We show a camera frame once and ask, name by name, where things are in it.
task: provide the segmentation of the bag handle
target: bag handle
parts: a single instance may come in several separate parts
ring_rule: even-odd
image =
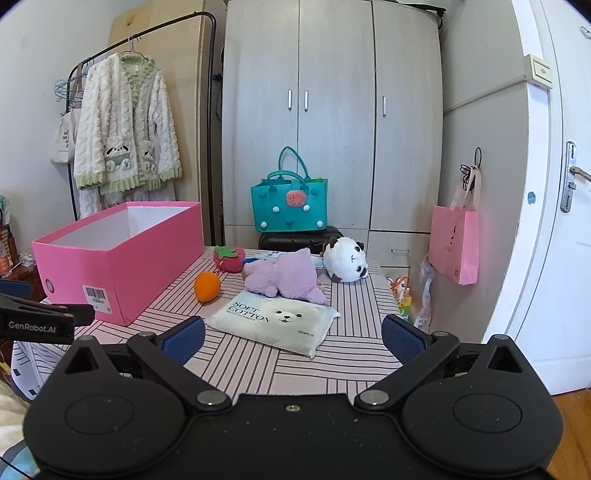
[[[298,152],[296,152],[293,148],[287,146],[287,147],[283,147],[283,150],[281,150],[281,153],[279,154],[279,160],[277,162],[278,165],[278,169],[279,170],[283,170],[283,165],[282,165],[282,160],[283,160],[283,153],[286,150],[290,150],[291,152],[293,152],[293,154],[295,155],[295,157],[297,158],[297,161],[300,163],[300,165],[304,168],[304,173],[306,174],[305,180],[306,181],[310,181],[310,175],[308,175],[308,169],[306,168],[306,164],[304,163],[304,161],[301,159],[301,157],[298,155]]]
[[[296,172],[291,171],[291,170],[277,170],[277,171],[272,171],[271,173],[269,173],[269,175],[267,175],[267,180],[270,180],[271,177],[281,177],[283,175],[288,175],[290,177],[294,177],[295,179],[300,181],[300,190],[304,190],[305,192],[308,190],[308,185],[306,185],[306,181],[300,177]],[[275,187],[274,185],[269,185],[269,190],[273,191],[273,190],[277,190],[277,187]]]
[[[463,181],[460,180],[456,186],[456,192],[453,195],[453,200],[449,206],[450,210],[455,210],[457,207],[461,209],[466,208],[466,201],[468,194],[470,193],[470,186],[474,183],[474,189],[472,192],[472,207],[474,210],[478,210],[480,206],[480,188],[482,187],[482,176],[480,170],[476,166],[470,167],[470,178],[468,179],[468,187],[466,190],[463,188]]]

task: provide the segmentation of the fleece cardigan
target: fleece cardigan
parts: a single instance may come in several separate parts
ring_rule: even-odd
[[[152,191],[181,174],[166,85],[154,61],[113,54],[91,67],[74,154],[77,187],[93,195]]]

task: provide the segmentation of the wardrobe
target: wardrobe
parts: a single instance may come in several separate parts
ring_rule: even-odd
[[[388,1],[230,0],[223,65],[226,243],[256,247],[251,186],[281,149],[329,179],[328,223],[385,267],[428,248],[441,164],[438,18]],[[286,168],[296,170],[294,157]]]

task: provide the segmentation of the barcode label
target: barcode label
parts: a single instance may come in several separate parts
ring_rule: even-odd
[[[86,293],[91,297],[96,297],[98,299],[105,298],[105,291],[101,290],[100,288],[85,287],[85,289],[86,289]]]
[[[82,290],[89,305],[92,305],[96,312],[112,314],[111,304],[107,298],[107,292],[104,288],[89,287],[82,285]]]

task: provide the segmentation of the light switch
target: light switch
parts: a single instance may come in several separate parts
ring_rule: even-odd
[[[543,59],[529,54],[524,58],[525,79],[543,89],[552,88],[552,71]]]

